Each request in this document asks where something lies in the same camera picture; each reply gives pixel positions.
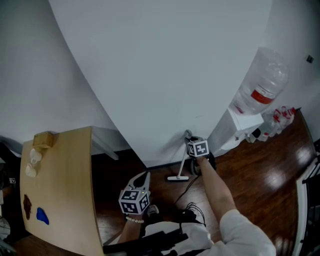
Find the bracelet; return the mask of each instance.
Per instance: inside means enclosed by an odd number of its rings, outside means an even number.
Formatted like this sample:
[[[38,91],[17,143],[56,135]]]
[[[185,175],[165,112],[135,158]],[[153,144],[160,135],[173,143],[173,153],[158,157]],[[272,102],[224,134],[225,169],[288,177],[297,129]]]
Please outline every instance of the bracelet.
[[[128,221],[131,221],[131,222],[135,222],[135,223],[144,223],[145,221],[142,219],[135,219],[135,218],[130,218],[129,216],[125,217]]]

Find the white wall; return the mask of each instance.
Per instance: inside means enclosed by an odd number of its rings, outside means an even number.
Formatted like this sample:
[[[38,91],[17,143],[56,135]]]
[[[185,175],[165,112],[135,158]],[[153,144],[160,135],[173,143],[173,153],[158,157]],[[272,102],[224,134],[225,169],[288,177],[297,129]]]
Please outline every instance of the white wall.
[[[0,136],[23,143],[39,132],[85,126],[112,131],[113,150],[129,148],[74,60],[49,2],[0,1]]]
[[[278,106],[302,107],[313,139],[319,139],[320,11],[312,0],[273,0],[263,45],[280,53],[289,66],[289,81],[274,101]],[[314,57],[312,64],[305,56]]]
[[[313,141],[320,139],[320,93],[313,96],[309,104],[301,109]]]
[[[271,0],[50,0],[104,109],[147,167],[207,138],[256,53]]]

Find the small wooden box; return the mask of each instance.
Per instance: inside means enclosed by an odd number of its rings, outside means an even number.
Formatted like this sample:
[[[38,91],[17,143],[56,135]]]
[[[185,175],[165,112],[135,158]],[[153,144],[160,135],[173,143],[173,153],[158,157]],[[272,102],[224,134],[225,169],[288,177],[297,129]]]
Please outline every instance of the small wooden box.
[[[48,131],[34,135],[33,147],[40,149],[52,148],[54,144],[54,135]]]

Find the wooden table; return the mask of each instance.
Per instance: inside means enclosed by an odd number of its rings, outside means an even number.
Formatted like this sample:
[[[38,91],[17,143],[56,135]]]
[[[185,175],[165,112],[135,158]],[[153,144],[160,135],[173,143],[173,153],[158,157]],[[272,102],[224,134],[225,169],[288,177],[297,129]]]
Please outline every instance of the wooden table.
[[[92,128],[55,134],[53,147],[43,150],[42,160],[35,165],[35,178],[25,172],[30,162],[32,143],[28,141],[23,144],[20,167],[25,229],[68,251],[81,255],[103,255],[92,189]],[[29,220],[23,210],[24,195],[32,203]],[[46,213],[49,225],[37,220],[38,207]]]

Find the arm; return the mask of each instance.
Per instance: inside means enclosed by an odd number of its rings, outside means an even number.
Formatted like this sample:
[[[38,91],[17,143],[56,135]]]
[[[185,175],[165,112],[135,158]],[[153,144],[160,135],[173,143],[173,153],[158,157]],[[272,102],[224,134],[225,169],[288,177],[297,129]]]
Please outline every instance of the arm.
[[[136,220],[142,220],[142,215],[130,215],[129,217]],[[140,229],[141,223],[136,223],[128,220],[125,223],[124,229],[118,240],[118,244],[138,239],[140,235]]]
[[[12,192],[12,185],[7,186],[0,190],[0,205],[4,204],[4,198]]]
[[[234,199],[209,161],[204,157],[198,157],[197,162],[201,169],[206,196],[219,223],[226,212],[237,209]]]
[[[266,234],[236,208],[230,190],[206,158],[199,157],[206,196],[217,218],[225,245],[212,247],[213,255],[275,256],[276,249]]]

